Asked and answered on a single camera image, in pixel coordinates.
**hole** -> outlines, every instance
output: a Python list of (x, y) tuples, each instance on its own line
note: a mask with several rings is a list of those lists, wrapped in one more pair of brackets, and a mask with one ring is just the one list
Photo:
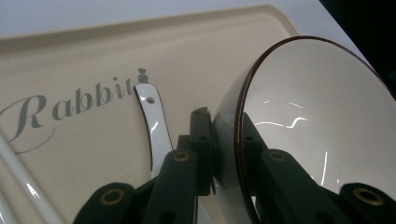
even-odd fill
[(280, 152), (271, 152), (270, 153), (270, 158), (273, 161), (285, 161), (286, 160), (285, 154), (280, 153)]
[(187, 161), (190, 158), (190, 154), (187, 152), (178, 152), (173, 156), (175, 161)]
[(380, 206), (384, 204), (384, 199), (370, 189), (356, 188), (353, 189), (353, 194), (362, 202), (373, 206)]
[(176, 221), (176, 214), (172, 211), (163, 212), (158, 219), (161, 224), (171, 224)]
[(148, 98), (146, 98), (146, 101), (147, 101), (149, 104), (151, 104), (151, 105), (155, 103), (155, 99), (152, 98), (151, 96), (148, 97)]
[(100, 197), (100, 202), (103, 205), (113, 205), (122, 201), (125, 197), (125, 191), (122, 189), (110, 189)]
[(332, 216), (330, 216), (329, 214), (327, 214), (325, 212), (316, 212), (315, 218), (317, 219), (317, 221), (319, 221), (319, 223), (323, 223), (323, 224), (334, 223), (334, 219), (332, 218)]

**printed logo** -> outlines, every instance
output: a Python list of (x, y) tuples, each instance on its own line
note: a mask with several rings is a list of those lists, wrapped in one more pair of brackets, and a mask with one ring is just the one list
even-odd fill
[[(139, 81), (140, 79), (149, 80), (145, 74), (146, 69), (139, 68), (138, 72)], [(13, 128), (14, 133), (7, 141), (9, 143), (14, 142), (22, 138), (27, 132), (43, 128), (45, 125), (41, 120), (43, 119), (42, 114), (49, 114), (50, 119), (60, 121), (83, 112), (88, 112), (95, 107), (107, 105), (114, 99), (122, 99), (125, 96), (133, 95), (134, 90), (131, 79), (128, 78), (123, 82), (119, 82), (116, 77), (113, 77), (113, 80), (116, 82), (114, 86), (108, 87), (98, 82), (91, 89), (91, 92), (83, 90), (82, 88), (77, 88), (70, 98), (60, 99), (52, 105), (48, 103), (48, 98), (45, 95), (38, 94), (20, 99), (5, 108), (0, 108), (0, 119), (2, 119), (2, 117), (14, 118), (11, 121), (15, 123)], [(41, 147), (51, 139), (55, 133), (55, 129), (56, 128), (53, 127), (50, 133), (40, 136), (42, 139), (39, 140), (38, 144), (35, 146), (19, 150), (18, 153)]]

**dark background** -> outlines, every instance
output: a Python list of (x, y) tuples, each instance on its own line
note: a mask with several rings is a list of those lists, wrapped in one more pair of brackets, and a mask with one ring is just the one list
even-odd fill
[(396, 1), (319, 1), (396, 93)]

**beige surface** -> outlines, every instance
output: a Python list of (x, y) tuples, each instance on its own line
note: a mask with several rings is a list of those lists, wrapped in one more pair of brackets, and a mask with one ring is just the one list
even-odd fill
[[(0, 132), (9, 140), (19, 124), (24, 127), (10, 144), (24, 152), (20, 159), (71, 223), (104, 184), (138, 187), (149, 179), (145, 123), (127, 90), (127, 83), (137, 83), (138, 68), (147, 70), (160, 91), (175, 147), (177, 137), (189, 131), (193, 109), (207, 106), (214, 115), (235, 78), (270, 46), (293, 35), (288, 19), (264, 6), (0, 40)], [(112, 94), (107, 104), (105, 88)], [(94, 100), (85, 112), (80, 106), (78, 113), (78, 90)], [(82, 101), (86, 106), (87, 95)], [(70, 116), (64, 117), (67, 104)], [(23, 105), (25, 126), (19, 121)], [(32, 127), (31, 115), (40, 127)], [(42, 222), (1, 160), (0, 188), (21, 223)], [(215, 198), (203, 201), (215, 223), (223, 223)]]

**white rod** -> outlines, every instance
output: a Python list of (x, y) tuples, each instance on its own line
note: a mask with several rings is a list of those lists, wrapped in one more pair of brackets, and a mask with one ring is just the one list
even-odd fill
[(0, 191), (0, 224), (18, 224), (11, 208), (8, 206), (6, 198)]
[(0, 156), (18, 179), (43, 219), (49, 224), (64, 223), (2, 134), (0, 134)]

